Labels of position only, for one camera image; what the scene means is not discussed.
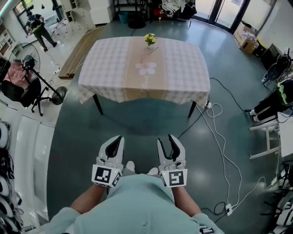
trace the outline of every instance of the white shoe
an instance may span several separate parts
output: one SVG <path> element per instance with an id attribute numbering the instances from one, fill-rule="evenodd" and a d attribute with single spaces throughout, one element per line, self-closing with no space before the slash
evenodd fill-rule
<path id="1" fill-rule="evenodd" d="M 256 116 L 256 115 L 257 115 L 254 109 L 251 110 L 251 111 L 249 112 L 249 114 L 250 114 L 250 116 Z"/>
<path id="2" fill-rule="evenodd" d="M 159 174 L 159 169 L 157 167 L 153 167 L 152 169 L 150 169 L 150 171 L 148 172 L 148 175 L 158 175 Z"/>
<path id="3" fill-rule="evenodd" d="M 135 167 L 134 162 L 132 162 L 132 161 L 128 161 L 128 162 L 127 162 L 127 164 L 126 164 L 126 168 L 127 168 L 128 170 L 130 170 L 130 171 L 132 171 L 132 172 L 135 172 L 134 167 Z"/>
<path id="4" fill-rule="evenodd" d="M 259 122 L 260 120 L 258 119 L 257 116 L 253 116 L 253 121 L 254 121 L 254 122 Z"/>

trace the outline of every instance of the concrete floor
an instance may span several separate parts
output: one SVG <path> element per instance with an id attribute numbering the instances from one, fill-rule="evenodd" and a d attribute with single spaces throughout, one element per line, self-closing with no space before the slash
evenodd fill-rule
<path id="1" fill-rule="evenodd" d="M 133 29 L 114 21 L 108 24 L 100 39 L 128 37 Z M 268 94 L 261 79 L 266 72 L 254 55 L 244 54 L 238 49 L 233 36 L 207 24 L 162 21 L 147 23 L 133 36 L 155 33 L 166 37 L 196 44 L 201 49 L 210 77 L 216 77 L 230 89 L 243 109 L 254 107 Z M 191 102 L 183 105 L 144 99 L 116 103 L 100 97 L 104 111 L 101 116 L 93 99 L 83 105 L 78 100 L 77 82 L 80 69 L 72 81 L 67 97 L 57 120 L 51 146 L 48 170 L 48 210 L 52 218 L 61 208 L 71 203 L 91 183 L 92 164 L 102 143 L 116 135 L 125 137 L 124 164 L 132 160 L 136 171 L 147 173 L 159 164 L 156 140 L 162 139 L 167 146 L 167 134 L 179 136 L 197 117 L 195 109 L 187 118 Z M 226 156 L 235 162 L 243 177 L 240 200 L 255 186 L 258 179 L 266 177 L 270 184 L 275 177 L 277 156 L 250 161 L 249 155 L 265 149 L 265 134 L 250 133 L 252 123 L 232 97 L 211 80 L 211 102 L 219 103 L 223 113 L 216 119 L 217 131 L 226 139 Z M 188 182 L 186 189 L 192 198 L 203 207 L 214 209 L 218 202 L 227 202 L 228 185 L 224 179 L 223 164 L 219 148 L 203 117 L 180 138 L 186 150 Z M 229 203 L 237 203 L 240 177 L 238 170 L 226 162 L 227 178 L 230 182 Z M 264 189 L 261 181 L 257 188 L 229 217 L 217 224 L 226 234 L 262 233 L 268 224 L 270 208 L 263 201 L 271 200 L 273 189 Z M 219 217 L 204 211 L 212 220 Z"/>

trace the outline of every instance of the blue bin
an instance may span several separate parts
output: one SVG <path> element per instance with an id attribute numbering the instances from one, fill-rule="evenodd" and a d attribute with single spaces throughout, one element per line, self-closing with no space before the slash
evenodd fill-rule
<path id="1" fill-rule="evenodd" d="M 127 24 L 128 23 L 128 12 L 120 12 L 119 18 L 121 24 Z"/>

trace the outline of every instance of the glass door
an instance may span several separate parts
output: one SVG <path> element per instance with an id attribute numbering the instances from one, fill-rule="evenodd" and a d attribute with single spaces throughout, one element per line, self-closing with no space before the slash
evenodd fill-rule
<path id="1" fill-rule="evenodd" d="M 212 9 L 215 5 L 216 0 L 196 0 L 195 7 L 197 10 L 196 17 L 202 18 L 203 21 L 208 19 L 211 16 Z"/>
<path id="2" fill-rule="evenodd" d="M 233 32 L 240 23 L 250 0 L 196 0 L 193 19 Z"/>
<path id="3" fill-rule="evenodd" d="M 231 28 L 242 3 L 243 0 L 224 0 L 217 14 L 215 25 Z"/>

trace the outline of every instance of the fan stand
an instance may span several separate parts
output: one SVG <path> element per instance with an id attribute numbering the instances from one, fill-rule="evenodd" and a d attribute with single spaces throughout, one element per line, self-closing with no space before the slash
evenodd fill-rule
<path id="1" fill-rule="evenodd" d="M 146 26 L 146 23 L 143 21 L 143 17 L 138 15 L 137 12 L 137 0 L 136 0 L 136 16 L 134 21 L 129 22 L 128 27 L 133 29 L 139 29 Z"/>
<path id="2" fill-rule="evenodd" d="M 47 81 L 40 76 L 38 72 L 35 71 L 35 69 L 31 68 L 30 69 L 42 82 L 44 82 L 53 92 L 54 94 L 52 95 L 52 102 L 54 105 L 60 105 L 67 93 L 67 88 L 64 86 L 58 87 L 57 89 L 54 89 L 51 85 L 47 83 Z"/>

